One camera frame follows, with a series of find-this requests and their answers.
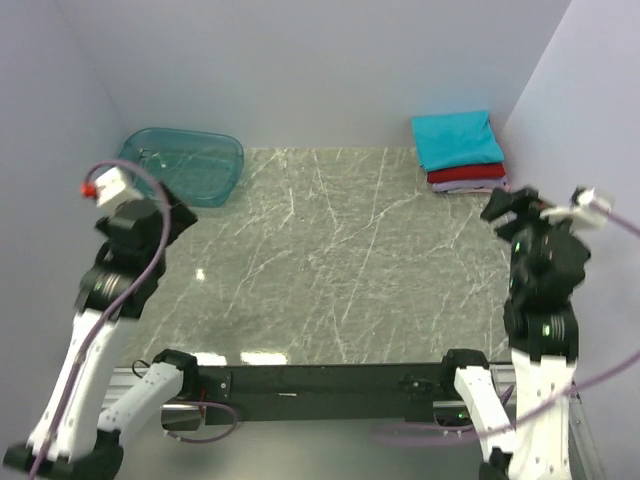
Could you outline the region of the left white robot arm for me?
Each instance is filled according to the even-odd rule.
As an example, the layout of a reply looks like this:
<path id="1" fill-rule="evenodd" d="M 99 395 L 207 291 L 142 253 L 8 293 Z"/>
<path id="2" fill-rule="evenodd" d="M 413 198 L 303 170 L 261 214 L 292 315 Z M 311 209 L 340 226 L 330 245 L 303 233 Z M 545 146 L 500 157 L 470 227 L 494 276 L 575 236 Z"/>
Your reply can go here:
<path id="1" fill-rule="evenodd" d="M 164 350 L 139 385 L 104 407 L 120 351 L 166 271 L 165 249 L 197 217 L 168 188 L 156 200 L 135 189 L 96 196 L 106 214 L 95 227 L 105 241 L 80 281 L 63 366 L 29 438 L 3 459 L 30 479 L 114 478 L 125 443 L 149 417 L 200 388 L 195 357 Z"/>

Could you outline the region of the teal transparent plastic basin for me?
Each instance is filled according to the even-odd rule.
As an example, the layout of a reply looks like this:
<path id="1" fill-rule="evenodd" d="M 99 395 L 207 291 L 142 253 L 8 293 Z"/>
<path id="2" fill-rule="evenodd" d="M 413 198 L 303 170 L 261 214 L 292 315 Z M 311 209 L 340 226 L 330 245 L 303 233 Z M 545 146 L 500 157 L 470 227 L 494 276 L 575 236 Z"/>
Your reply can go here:
<path id="1" fill-rule="evenodd" d="M 139 165 L 195 208 L 222 206 L 244 166 L 244 149 L 235 138 L 170 128 L 132 134 L 118 157 Z"/>

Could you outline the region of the teal t-shirt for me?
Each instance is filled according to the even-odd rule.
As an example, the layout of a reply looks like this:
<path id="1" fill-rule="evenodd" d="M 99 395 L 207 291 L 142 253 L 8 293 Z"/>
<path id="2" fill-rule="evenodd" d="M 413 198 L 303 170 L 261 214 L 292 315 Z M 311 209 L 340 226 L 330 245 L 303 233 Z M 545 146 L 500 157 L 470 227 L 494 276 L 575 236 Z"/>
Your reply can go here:
<path id="1" fill-rule="evenodd" d="M 419 165 L 427 172 L 504 161 L 486 110 L 411 119 Z"/>

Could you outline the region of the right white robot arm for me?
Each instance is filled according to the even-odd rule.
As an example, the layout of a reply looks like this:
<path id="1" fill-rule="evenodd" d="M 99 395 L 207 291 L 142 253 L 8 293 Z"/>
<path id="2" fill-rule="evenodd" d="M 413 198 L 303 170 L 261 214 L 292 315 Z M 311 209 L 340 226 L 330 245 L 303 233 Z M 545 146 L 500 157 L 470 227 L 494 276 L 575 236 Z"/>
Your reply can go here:
<path id="1" fill-rule="evenodd" d="M 439 387 L 462 399 L 481 446 L 482 479 L 569 479 L 569 401 L 579 356 L 579 327 L 570 297 L 585 279 L 588 247 L 575 235 L 586 225 L 576 203 L 556 207 L 532 188 L 496 188 L 481 217 L 510 214 L 496 228 L 510 246 L 503 321 L 515 373 L 516 423 L 495 390 L 484 355 L 450 350 Z"/>

